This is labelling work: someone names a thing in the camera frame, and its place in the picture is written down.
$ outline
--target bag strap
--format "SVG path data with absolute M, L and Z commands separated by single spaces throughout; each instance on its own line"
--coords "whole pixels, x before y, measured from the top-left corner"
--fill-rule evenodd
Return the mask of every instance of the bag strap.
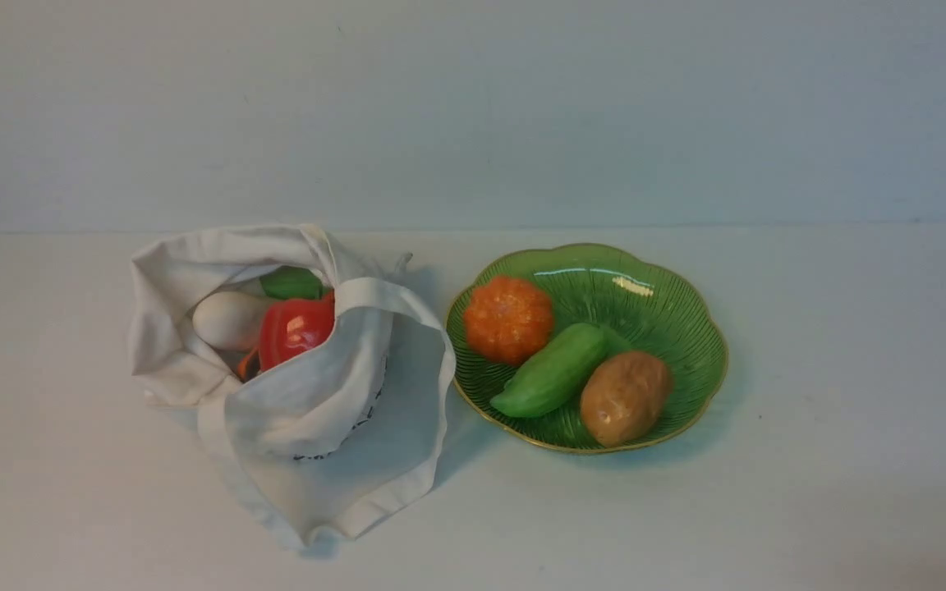
M 347 508 L 333 522 L 338 531 L 347 538 L 355 538 L 378 523 L 383 517 L 406 507 L 423 497 L 433 487 L 436 464 L 443 449 L 443 435 L 447 431 L 448 388 L 455 374 L 455 352 L 443 325 L 425 302 L 415 292 L 401 285 L 380 280 L 377 277 L 358 277 L 342 282 L 334 291 L 335 315 L 345 314 L 354 308 L 376 308 L 394 314 L 404 314 L 423 326 L 440 332 L 443 337 L 443 358 L 437 378 L 437 429 L 430 456 L 414 469 L 384 483 Z M 290 525 L 287 517 L 268 500 L 260 487 L 244 469 L 237 455 L 236 445 L 227 430 L 227 405 L 230 394 L 239 389 L 236 379 L 225 379 L 211 396 L 207 396 L 199 407 L 199 435 L 208 456 L 218 467 L 227 487 L 240 504 L 275 536 L 277 542 L 292 550 L 308 546 L 316 538 L 320 528 L 308 532 L 303 538 Z

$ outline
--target cloth bag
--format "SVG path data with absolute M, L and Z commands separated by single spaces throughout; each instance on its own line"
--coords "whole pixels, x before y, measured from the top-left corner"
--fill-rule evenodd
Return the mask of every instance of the cloth bag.
M 395 276 L 410 257 L 399 259 Z M 310 268 L 334 288 L 334 330 L 243 384 L 195 335 L 188 314 L 210 293 L 281 265 Z M 131 272 L 129 356 L 147 403 L 191 420 L 236 500 L 281 545 L 301 549 L 325 530 L 356 538 L 429 492 L 454 351 L 429 306 L 387 281 L 378 264 L 318 227 L 273 225 L 160 240 L 134 255 Z M 442 336 L 436 390 L 421 413 L 411 401 L 391 409 L 382 401 L 374 412 L 395 314 Z

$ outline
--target green vegetable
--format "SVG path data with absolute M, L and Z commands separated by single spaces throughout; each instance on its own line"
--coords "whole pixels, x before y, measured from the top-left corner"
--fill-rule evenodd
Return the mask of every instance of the green vegetable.
M 582 323 L 568 326 L 526 360 L 491 406 L 514 419 L 545 415 L 581 392 L 605 356 L 604 330 Z
M 265 295 L 277 300 L 319 300 L 325 291 L 324 284 L 309 269 L 300 267 L 279 267 L 259 279 Z

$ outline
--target green flower-shaped plate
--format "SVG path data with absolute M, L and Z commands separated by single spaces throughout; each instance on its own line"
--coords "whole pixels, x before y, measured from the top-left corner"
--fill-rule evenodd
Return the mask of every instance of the green flower-shaped plate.
M 649 433 L 619 447 L 602 447 L 582 425 L 578 396 L 537 419 L 511 419 L 489 404 L 516 370 L 470 349 L 462 313 L 473 288 L 497 274 L 524 277 L 549 293 L 555 334 L 575 322 L 589 322 L 604 327 L 612 355 L 638 349 L 667 364 L 673 392 Z M 676 437 L 703 415 L 728 369 L 724 337 L 699 292 L 679 274 L 604 244 L 522 250 L 497 259 L 454 300 L 448 334 L 458 360 L 455 386 L 477 412 L 522 440 L 571 453 L 637 449 Z

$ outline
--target white tabletop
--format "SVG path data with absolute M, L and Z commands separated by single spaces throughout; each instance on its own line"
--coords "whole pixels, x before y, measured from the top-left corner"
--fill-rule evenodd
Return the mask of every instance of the white tabletop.
M 437 488 L 305 557 L 128 377 L 153 238 L 0 236 L 0 590 L 946 590 L 946 225 L 339 233 L 416 252 L 441 314 L 504 252 L 626 248 L 700 289 L 731 368 L 695 427 L 615 456 L 454 396 Z M 431 381 L 429 339 L 398 330 L 399 381 Z

